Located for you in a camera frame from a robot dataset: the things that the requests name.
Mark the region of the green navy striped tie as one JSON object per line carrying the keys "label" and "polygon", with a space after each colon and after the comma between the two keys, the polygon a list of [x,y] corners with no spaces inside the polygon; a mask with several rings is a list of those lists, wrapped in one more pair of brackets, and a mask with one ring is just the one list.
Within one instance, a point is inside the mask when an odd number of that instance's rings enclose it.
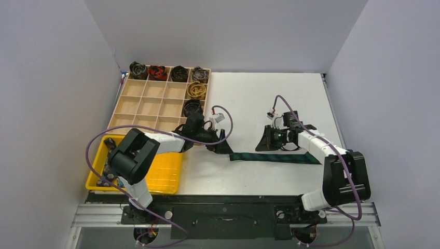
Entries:
{"label": "green navy striped tie", "polygon": [[321,164],[318,159],[309,153],[305,154],[258,154],[258,153],[232,153],[230,161],[261,161],[295,164]]}

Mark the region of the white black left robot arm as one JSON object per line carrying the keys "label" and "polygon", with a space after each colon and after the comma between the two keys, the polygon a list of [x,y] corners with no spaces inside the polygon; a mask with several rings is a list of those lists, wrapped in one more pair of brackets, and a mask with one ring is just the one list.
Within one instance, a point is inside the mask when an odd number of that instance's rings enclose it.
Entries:
{"label": "white black left robot arm", "polygon": [[157,154],[184,153],[195,143],[205,145],[216,154],[233,152],[226,141],[225,130],[217,130],[213,125],[205,128],[204,124],[204,116],[193,113],[170,134],[150,134],[132,128],[107,156],[108,165],[121,179],[135,207],[134,216],[140,222],[151,222],[155,216],[145,176]]}

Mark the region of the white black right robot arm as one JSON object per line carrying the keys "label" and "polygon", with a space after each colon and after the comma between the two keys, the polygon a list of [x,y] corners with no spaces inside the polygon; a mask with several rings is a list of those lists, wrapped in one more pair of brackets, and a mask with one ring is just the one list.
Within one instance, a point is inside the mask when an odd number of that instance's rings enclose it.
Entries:
{"label": "white black right robot arm", "polygon": [[330,142],[311,124],[297,120],[297,112],[282,115],[268,112],[271,124],[264,127],[256,151],[282,150],[289,143],[304,149],[308,156],[323,166],[322,186],[303,194],[293,206],[293,216],[307,221],[313,211],[335,208],[342,204],[361,202],[371,197],[365,158],[358,151],[347,150]]}

